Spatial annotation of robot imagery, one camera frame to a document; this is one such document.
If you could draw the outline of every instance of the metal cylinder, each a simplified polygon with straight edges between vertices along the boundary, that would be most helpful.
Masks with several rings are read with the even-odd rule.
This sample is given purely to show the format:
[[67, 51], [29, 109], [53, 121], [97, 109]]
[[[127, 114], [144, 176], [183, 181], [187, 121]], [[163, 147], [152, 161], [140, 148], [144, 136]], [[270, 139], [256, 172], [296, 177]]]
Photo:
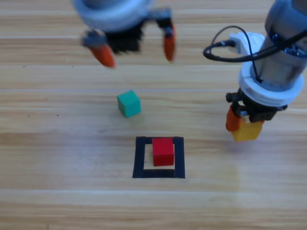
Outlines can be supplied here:
[[84, 4], [91, 9], [106, 8], [123, 1], [125, 0], [83, 0]]
[[[260, 50], [274, 45], [266, 36]], [[290, 89], [298, 77], [306, 68], [307, 60], [280, 51], [272, 56], [255, 61], [258, 76], [262, 80], [256, 80], [255, 71], [252, 67], [251, 76], [254, 81], [270, 91], [281, 92]]]

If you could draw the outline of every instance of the wooden table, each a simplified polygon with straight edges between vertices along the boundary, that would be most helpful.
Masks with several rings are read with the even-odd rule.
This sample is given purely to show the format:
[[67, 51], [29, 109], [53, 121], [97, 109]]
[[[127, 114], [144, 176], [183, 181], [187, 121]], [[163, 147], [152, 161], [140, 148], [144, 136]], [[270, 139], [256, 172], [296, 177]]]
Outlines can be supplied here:
[[[0, 229], [306, 230], [306, 89], [235, 143], [225, 94], [240, 65], [202, 56], [227, 25], [264, 33], [272, 3], [160, 1], [174, 11], [175, 63], [149, 25], [142, 54], [109, 70], [80, 46], [70, 1], [0, 0]], [[116, 96], [131, 89], [142, 113], [126, 119]], [[184, 137], [186, 179], [133, 179], [137, 136]]]

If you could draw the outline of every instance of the gripper jaw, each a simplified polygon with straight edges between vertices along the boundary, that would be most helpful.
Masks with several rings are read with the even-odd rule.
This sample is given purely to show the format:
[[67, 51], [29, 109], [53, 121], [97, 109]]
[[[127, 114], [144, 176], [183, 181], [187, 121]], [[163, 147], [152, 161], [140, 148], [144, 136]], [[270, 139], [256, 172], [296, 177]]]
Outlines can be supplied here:
[[142, 28], [147, 22], [156, 22], [163, 33], [163, 50], [167, 61], [174, 60], [176, 51], [176, 32], [169, 8], [150, 11], [142, 22], [125, 31], [103, 32], [87, 31], [82, 45], [91, 50], [94, 57], [105, 67], [114, 68], [114, 55], [140, 53], [144, 37]]

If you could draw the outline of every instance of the black square marking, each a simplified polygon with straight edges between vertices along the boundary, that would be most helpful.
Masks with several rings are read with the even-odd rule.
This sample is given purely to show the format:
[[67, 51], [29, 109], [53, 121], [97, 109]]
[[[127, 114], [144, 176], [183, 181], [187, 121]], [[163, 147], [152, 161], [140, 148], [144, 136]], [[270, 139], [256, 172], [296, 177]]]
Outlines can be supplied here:
[[182, 137], [172, 137], [175, 145], [175, 169], [144, 169], [145, 145], [153, 143], [153, 138], [166, 137], [136, 137], [133, 178], [186, 178], [184, 164], [184, 140]]

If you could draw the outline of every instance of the robotic arm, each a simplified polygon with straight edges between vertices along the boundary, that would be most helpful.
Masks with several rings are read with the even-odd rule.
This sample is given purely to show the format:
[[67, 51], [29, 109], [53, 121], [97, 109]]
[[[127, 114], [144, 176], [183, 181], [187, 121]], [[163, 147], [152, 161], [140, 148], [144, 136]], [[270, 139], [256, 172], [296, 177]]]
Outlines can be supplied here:
[[115, 67], [113, 54], [140, 52], [142, 27], [155, 21], [163, 32], [166, 59], [175, 54], [175, 29], [170, 9], [151, 11], [153, 0], [72, 0], [87, 31], [82, 44], [104, 66]]
[[[226, 100], [232, 103], [226, 129], [232, 132], [235, 141], [245, 141], [256, 139], [262, 124], [285, 110], [303, 89], [302, 72], [307, 64], [307, 1], [276, 0], [266, 19], [266, 37], [239, 29], [242, 33], [212, 43], [203, 54], [211, 60], [244, 62], [238, 91], [226, 95]], [[244, 57], [222, 58], [211, 53], [212, 48], [223, 46], [235, 48]]]

